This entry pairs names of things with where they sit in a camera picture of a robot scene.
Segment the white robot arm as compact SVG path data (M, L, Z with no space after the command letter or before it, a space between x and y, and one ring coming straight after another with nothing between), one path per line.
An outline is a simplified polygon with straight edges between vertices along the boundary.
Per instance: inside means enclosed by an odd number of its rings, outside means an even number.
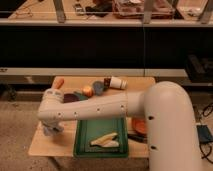
M59 130L61 121L114 117L146 120L150 171L202 171L193 106L174 82L71 103L63 101L60 90L50 88L38 110L39 120L51 131Z

